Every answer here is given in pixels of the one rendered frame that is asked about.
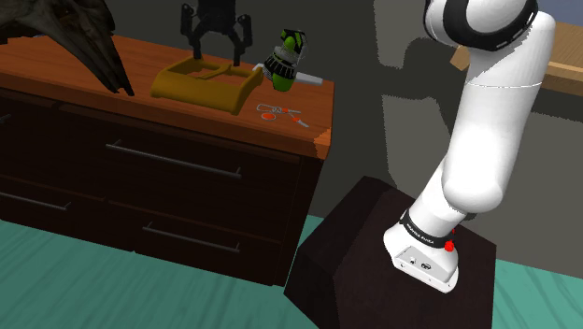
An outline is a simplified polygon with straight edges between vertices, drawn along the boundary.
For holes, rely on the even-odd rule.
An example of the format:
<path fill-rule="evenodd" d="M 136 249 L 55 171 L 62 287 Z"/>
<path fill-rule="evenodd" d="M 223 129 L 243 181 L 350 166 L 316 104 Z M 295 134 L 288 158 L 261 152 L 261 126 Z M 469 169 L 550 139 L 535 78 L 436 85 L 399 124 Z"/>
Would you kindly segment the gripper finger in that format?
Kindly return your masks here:
<path fill-rule="evenodd" d="M 248 14 L 240 15 L 236 18 L 236 22 L 242 28 L 242 37 L 234 27 L 231 28 L 231 41 L 234 44 L 234 66 L 240 66 L 240 58 L 245 53 L 246 48 L 253 43 L 251 17 Z"/>
<path fill-rule="evenodd" d="M 192 27 L 192 20 L 196 16 L 195 8 L 187 3 L 181 5 L 180 16 L 180 33 L 188 38 L 192 47 L 193 58 L 200 60 L 202 58 L 200 34 Z"/>

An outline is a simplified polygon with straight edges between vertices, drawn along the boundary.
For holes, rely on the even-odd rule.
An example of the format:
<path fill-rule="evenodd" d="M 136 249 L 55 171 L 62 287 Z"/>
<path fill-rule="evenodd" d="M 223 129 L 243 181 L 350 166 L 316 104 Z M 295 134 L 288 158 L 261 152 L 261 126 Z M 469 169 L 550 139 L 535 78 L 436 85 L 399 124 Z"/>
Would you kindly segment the white flat bar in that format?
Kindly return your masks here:
<path fill-rule="evenodd" d="M 267 79 L 271 80 L 272 78 L 268 75 L 267 71 L 264 70 L 263 68 L 264 68 L 264 65 L 262 63 L 259 63 L 253 67 L 253 71 L 261 71 L 261 72 L 263 72 L 263 75 Z M 301 73 L 301 72 L 296 73 L 294 81 L 297 83 L 304 83 L 304 84 L 317 85 L 317 86 L 321 86 L 323 83 L 322 78 L 311 76 L 311 75 Z"/>

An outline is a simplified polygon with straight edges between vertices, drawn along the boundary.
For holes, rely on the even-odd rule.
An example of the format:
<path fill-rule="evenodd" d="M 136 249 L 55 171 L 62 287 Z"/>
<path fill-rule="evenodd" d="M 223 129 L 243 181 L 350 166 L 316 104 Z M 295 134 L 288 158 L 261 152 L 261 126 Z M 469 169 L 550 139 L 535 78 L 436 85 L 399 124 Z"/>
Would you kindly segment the silver keyring with orange tags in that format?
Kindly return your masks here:
<path fill-rule="evenodd" d="M 278 115 L 288 115 L 291 119 L 305 128 L 309 125 L 298 117 L 301 111 L 288 109 L 286 107 L 269 106 L 266 104 L 259 104 L 256 110 L 261 113 L 261 118 L 265 121 L 274 121 Z"/>

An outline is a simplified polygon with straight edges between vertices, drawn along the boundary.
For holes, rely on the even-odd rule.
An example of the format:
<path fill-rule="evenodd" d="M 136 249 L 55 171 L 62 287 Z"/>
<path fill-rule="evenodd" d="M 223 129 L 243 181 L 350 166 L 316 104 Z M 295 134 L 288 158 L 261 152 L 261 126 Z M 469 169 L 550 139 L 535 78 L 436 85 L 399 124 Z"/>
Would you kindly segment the dark grey jagged sculpture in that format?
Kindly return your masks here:
<path fill-rule="evenodd" d="M 105 0 L 0 0 L 0 45 L 11 38 L 48 36 L 81 61 L 111 92 L 135 93 L 112 40 Z"/>

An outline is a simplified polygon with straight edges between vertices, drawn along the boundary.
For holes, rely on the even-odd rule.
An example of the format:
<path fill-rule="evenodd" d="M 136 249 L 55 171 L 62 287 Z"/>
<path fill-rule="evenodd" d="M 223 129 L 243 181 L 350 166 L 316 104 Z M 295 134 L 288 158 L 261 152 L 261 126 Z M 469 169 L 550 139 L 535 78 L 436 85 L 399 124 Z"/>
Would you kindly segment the dark wooden chest of drawers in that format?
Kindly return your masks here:
<path fill-rule="evenodd" d="M 188 52 L 118 36 L 134 95 L 46 36 L 0 46 L 0 219 L 283 285 L 326 159 L 334 84 L 257 87 L 235 116 L 153 98 Z M 301 111 L 265 121 L 259 104 Z"/>

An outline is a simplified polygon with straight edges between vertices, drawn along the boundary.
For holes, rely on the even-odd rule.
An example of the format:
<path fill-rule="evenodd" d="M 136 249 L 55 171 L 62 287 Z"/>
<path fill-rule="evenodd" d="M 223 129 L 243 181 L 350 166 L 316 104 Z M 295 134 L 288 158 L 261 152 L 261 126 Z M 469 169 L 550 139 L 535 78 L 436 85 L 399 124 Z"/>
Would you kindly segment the dark robot stand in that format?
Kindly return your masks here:
<path fill-rule="evenodd" d="M 458 226 L 450 293 L 396 269 L 383 243 L 412 197 L 363 177 L 301 244 L 284 293 L 319 329 L 491 329 L 496 247 Z"/>

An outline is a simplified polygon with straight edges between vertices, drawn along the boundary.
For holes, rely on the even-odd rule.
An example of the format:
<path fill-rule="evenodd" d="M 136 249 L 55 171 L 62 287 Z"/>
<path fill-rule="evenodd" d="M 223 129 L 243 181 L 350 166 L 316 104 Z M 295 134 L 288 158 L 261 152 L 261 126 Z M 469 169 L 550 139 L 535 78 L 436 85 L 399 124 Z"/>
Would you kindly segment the ochre yellow frame tray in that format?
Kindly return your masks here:
<path fill-rule="evenodd" d="M 247 70 L 188 57 L 161 70 L 149 94 L 237 116 L 263 78 L 262 69 Z"/>

